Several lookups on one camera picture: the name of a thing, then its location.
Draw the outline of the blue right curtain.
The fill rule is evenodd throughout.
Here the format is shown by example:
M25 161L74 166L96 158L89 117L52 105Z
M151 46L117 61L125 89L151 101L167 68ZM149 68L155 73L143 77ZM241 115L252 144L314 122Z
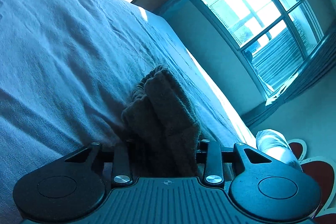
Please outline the blue right curtain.
M241 118L247 127L255 127L276 110L312 88L335 67L335 24L280 90Z

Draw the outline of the red heart headboard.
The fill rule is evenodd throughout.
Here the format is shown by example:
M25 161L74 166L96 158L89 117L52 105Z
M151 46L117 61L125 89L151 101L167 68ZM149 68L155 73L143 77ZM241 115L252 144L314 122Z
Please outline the red heart headboard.
M307 144L302 139L291 139L288 143L303 172L314 178L321 188L321 203L314 221L335 223L335 207L329 208L335 198L335 161L323 156L307 158Z

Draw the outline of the blue floral bed sheet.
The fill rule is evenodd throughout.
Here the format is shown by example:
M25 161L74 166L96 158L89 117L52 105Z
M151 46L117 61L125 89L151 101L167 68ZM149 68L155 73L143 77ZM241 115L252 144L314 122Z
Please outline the blue floral bed sheet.
M135 86L168 65L205 138L256 141L160 16L123 0L1 0L1 223L25 174L94 141L118 142Z

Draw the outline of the bedroom window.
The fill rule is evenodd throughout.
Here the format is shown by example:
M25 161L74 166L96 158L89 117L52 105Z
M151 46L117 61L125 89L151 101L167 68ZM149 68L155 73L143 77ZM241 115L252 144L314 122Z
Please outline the bedroom window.
M192 0L265 98L278 93L323 32L307 0Z

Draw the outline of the grey-green fleece pants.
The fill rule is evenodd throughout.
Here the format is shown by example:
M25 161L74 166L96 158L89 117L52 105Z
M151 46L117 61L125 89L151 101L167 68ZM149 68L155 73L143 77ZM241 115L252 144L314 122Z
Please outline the grey-green fleece pants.
M164 175L195 176L201 123L174 73L159 65L135 87L121 118L129 136L144 145Z

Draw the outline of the folded blue quilt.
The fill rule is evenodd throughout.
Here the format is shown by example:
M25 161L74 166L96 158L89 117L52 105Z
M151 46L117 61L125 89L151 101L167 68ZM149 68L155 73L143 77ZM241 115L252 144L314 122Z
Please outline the folded blue quilt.
M261 130L256 135L256 146L268 156L302 171L299 161L282 133L272 129Z

